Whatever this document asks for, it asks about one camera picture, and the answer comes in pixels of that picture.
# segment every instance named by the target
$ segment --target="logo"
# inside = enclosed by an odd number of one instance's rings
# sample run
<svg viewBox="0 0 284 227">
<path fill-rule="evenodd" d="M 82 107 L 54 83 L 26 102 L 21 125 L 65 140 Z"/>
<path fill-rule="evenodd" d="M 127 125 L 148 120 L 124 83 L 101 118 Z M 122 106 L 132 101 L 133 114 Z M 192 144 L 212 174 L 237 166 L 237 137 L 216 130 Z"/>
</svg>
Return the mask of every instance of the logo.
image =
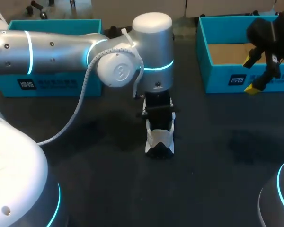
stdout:
<svg viewBox="0 0 284 227">
<path fill-rule="evenodd" d="M 36 86 L 32 79 L 18 79 L 18 84 L 22 90 L 36 90 Z"/>
<path fill-rule="evenodd" d="M 246 74 L 232 74 L 228 85 L 243 85 L 246 78 Z"/>
</svg>

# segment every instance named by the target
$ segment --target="blue cardboard box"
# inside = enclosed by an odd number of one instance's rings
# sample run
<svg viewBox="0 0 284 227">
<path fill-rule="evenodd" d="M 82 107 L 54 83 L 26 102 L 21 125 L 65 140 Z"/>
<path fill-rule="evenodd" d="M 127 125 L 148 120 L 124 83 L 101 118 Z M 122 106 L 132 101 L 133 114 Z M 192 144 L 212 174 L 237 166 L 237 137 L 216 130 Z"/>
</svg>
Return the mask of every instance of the blue cardboard box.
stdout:
<svg viewBox="0 0 284 227">
<path fill-rule="evenodd" d="M 242 64 L 214 64 L 209 46 L 211 44 L 249 43 L 246 30 L 258 16 L 201 17 L 198 25 L 196 52 L 206 93 L 244 92 L 251 81 L 263 74 L 265 63 L 257 63 L 251 69 Z M 276 16 L 262 16 L 273 21 Z M 238 51 L 236 57 L 243 55 Z M 284 62 L 280 65 L 281 78 L 273 79 L 265 92 L 284 91 Z"/>
<path fill-rule="evenodd" d="M 15 20 L 9 30 L 85 35 L 101 33 L 100 19 L 83 20 Z M 54 97 L 79 96 L 85 72 L 0 75 L 0 90 L 4 97 Z M 25 89 L 21 83 L 34 84 L 34 89 Z M 97 75 L 90 75 L 85 97 L 101 96 L 102 82 Z"/>
</svg>

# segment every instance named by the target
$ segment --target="black table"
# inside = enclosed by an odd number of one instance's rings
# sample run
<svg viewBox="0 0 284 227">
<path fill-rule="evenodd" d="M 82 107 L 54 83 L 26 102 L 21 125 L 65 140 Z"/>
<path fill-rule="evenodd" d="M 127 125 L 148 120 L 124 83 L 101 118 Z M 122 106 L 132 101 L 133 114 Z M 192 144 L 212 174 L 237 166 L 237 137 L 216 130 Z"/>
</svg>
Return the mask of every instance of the black table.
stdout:
<svg viewBox="0 0 284 227">
<path fill-rule="evenodd" d="M 77 227 L 260 227 L 257 199 L 284 161 L 284 93 L 204 93 L 193 41 L 175 44 L 175 152 L 144 155 L 142 100 L 132 86 L 87 99 L 74 126 L 43 147 Z M 10 98 L 0 110 L 41 141 L 76 98 Z"/>
</svg>

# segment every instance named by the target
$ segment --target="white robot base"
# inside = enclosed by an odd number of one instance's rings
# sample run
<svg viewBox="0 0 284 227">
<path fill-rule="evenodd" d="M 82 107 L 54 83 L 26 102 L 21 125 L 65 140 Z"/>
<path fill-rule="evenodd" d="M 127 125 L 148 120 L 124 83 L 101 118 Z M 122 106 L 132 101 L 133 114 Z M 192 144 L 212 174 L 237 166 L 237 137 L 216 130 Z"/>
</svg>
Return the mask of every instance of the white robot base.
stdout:
<svg viewBox="0 0 284 227">
<path fill-rule="evenodd" d="M 62 192 L 42 149 L 0 117 L 0 227 L 65 227 Z"/>
<path fill-rule="evenodd" d="M 146 112 L 146 101 L 143 103 L 143 113 Z M 172 121 L 169 130 L 151 130 L 150 122 L 146 119 L 147 140 L 145 146 L 146 155 L 153 158 L 169 158 L 175 153 L 174 150 L 174 129 L 176 114 L 172 113 Z"/>
</svg>

